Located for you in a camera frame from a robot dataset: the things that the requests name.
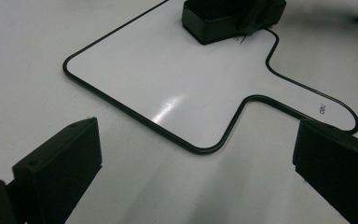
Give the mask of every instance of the black border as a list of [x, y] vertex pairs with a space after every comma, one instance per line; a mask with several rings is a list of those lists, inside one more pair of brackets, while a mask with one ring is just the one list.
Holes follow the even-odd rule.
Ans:
[[[234, 128], [234, 125], [237, 121], [237, 119], [240, 117], [241, 112], [243, 110], [243, 108], [245, 107], [245, 105], [249, 102], [260, 102], [260, 103], [264, 103], [267, 105], [270, 105], [276, 109], [281, 110], [282, 112], [297, 118], [297, 119], [313, 119], [297, 110], [294, 110], [293, 108], [284, 105], [270, 97], [264, 96], [264, 95], [251, 95], [246, 97], [245, 99], [243, 99], [243, 101], [241, 102], [239, 108], [237, 109], [237, 112], [235, 113], [234, 117], [231, 119], [231, 122], [228, 124], [228, 127], [226, 129], [226, 131], [224, 132], [222, 138], [220, 139], [220, 141], [214, 145], [213, 147], [195, 147], [193, 145], [191, 145], [190, 143], [188, 143], [186, 140], [180, 138], [179, 136], [175, 135], [174, 133], [169, 132], [168, 130], [158, 126], [156, 123], [154, 123], [153, 121], [151, 121], [150, 119], [142, 116], [141, 114], [139, 114], [138, 112], [130, 109], [129, 107], [125, 106], [124, 104], [122, 104], [121, 102], [115, 100], [114, 98], [110, 97], [109, 95], [105, 94], [104, 92], [98, 90], [97, 88], [91, 86], [89, 83], [81, 80], [79, 77], [76, 77], [75, 75], [73, 75], [72, 73], [70, 73], [66, 67], [66, 65], [68, 64], [68, 62], [73, 59], [75, 56], [77, 56], [78, 54], [82, 53], [83, 51], [85, 51], [86, 49], [91, 48], [92, 46], [94, 46], [95, 44], [97, 44], [98, 42], [100, 42], [101, 40], [107, 38], [108, 36], [110, 36], [111, 34], [115, 33], [116, 31], [122, 29], [123, 27], [127, 26], [128, 24], [130, 24], [133, 21], [138, 20], [139, 18], [143, 17], [143, 15], [147, 14], [148, 12], [152, 11], [153, 9], [155, 9], [156, 7], [161, 6], [162, 4], [168, 2], [169, 0], [165, 0], [163, 2], [161, 2], [160, 4], [156, 5], [155, 7], [150, 8], [149, 10], [147, 10], [146, 12], [142, 13], [141, 15], [139, 15], [138, 17], [135, 17], [134, 19], [126, 22], [125, 24], [121, 25], [120, 27], [118, 27], [117, 29], [115, 29], [114, 31], [110, 32], [107, 35], [104, 35], [103, 37], [99, 38], [98, 40], [94, 41], [93, 43], [91, 43], [90, 45], [86, 46], [85, 48], [81, 49], [80, 51], [76, 52], [75, 54], [71, 55], [70, 57], [68, 57], [62, 65], [62, 69], [64, 71], [64, 73], [72, 78], [75, 82], [77, 82], [78, 84], [86, 87], [87, 89], [89, 89], [90, 91], [92, 91], [93, 93], [99, 95], [100, 97], [102, 97], [104, 100], [106, 100], [107, 102], [109, 102], [112, 105], [115, 105], [116, 107], [118, 107], [119, 109], [123, 110], [124, 112], [126, 112], [127, 114], [129, 114], [130, 116], [132, 116], [133, 118], [139, 120], [140, 122], [142, 122], [144, 125], [148, 126], [149, 128], [151, 128], [152, 130], [156, 131], [157, 133], [160, 133], [161, 135], [167, 137], [168, 139], [172, 140], [174, 143], [176, 143], [177, 145], [184, 147], [185, 149], [193, 152], [193, 153], [197, 153], [197, 154], [210, 154], [213, 153], [215, 151], [217, 151], [218, 149], [220, 149], [226, 142], [226, 140], [229, 137], [229, 134], [231, 133], [231, 130]], [[279, 73], [277, 73], [276, 71], [274, 71], [271, 66], [269, 65], [269, 61], [272, 57], [272, 54], [274, 53], [275, 49], [278, 46], [279, 43], [279, 37], [272, 32], [271, 30], [266, 29], [266, 31], [272, 33], [275, 38], [275, 44], [273, 45], [267, 59], [266, 59], [266, 67], [268, 68], [268, 70], [274, 74], [277, 77], [281, 77], [289, 82], [294, 83], [295, 85], [298, 85], [308, 91], [312, 91], [316, 94], [322, 95], [323, 97], [332, 100], [342, 106], [344, 106], [346, 109], [348, 109], [348, 111], [351, 112], [351, 114], [353, 115], [354, 119], [355, 119], [355, 127], [352, 130], [349, 131], [345, 131], [347, 133], [353, 134], [356, 133], [358, 131], [358, 117], [356, 116], [356, 114], [353, 112], [353, 110], [351, 110], [347, 105], [343, 104], [342, 102], [340, 102], [339, 100], [328, 96], [320, 91], [316, 91], [315, 89], [312, 89], [304, 84], [301, 84], [299, 82], [296, 82], [288, 77], [285, 77]]]

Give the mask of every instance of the black object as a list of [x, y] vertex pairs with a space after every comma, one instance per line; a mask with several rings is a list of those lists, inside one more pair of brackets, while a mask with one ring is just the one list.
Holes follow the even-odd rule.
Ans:
[[296, 171], [350, 223], [358, 223], [358, 139], [316, 120], [302, 120]]
[[285, 6], [284, 0], [188, 0], [182, 23], [206, 45], [275, 25]]
[[0, 180], [0, 223], [64, 223], [101, 169], [96, 118], [73, 123], [13, 166]]

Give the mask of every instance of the t-shaped whiteboard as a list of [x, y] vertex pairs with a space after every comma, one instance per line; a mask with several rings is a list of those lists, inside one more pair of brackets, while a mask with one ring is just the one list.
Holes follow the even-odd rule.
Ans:
[[203, 46], [182, 26], [183, 2], [165, 1], [72, 55], [65, 73], [199, 153], [224, 144], [250, 101], [357, 132], [346, 105], [269, 67], [274, 33]]

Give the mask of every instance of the white surface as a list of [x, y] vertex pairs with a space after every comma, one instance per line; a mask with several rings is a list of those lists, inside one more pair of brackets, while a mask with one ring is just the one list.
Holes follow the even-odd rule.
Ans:
[[161, 5], [76, 55], [68, 71], [199, 148], [215, 147], [253, 95], [341, 130], [355, 128], [344, 106], [267, 69], [273, 34], [263, 30], [242, 44], [232, 38], [202, 46], [182, 27], [182, 8], [182, 0]]
[[[103, 169], [67, 223], [347, 223], [295, 172], [298, 122], [282, 112], [248, 104], [225, 146], [197, 156], [63, 73], [68, 55], [158, 2], [0, 1], [0, 178], [8, 183], [11, 166], [67, 124], [95, 116]], [[358, 115], [355, 17], [358, 1], [289, 0], [271, 66]]]

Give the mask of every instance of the white table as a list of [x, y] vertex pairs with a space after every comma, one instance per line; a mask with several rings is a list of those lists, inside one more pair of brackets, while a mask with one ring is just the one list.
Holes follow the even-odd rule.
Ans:
[[[0, 179], [67, 124], [95, 116], [103, 169], [67, 223], [347, 223], [295, 172], [298, 120], [248, 104], [225, 146], [198, 156], [63, 73], [66, 57], [159, 2], [0, 1]], [[358, 115], [356, 18], [355, 0], [289, 0], [271, 66]]]

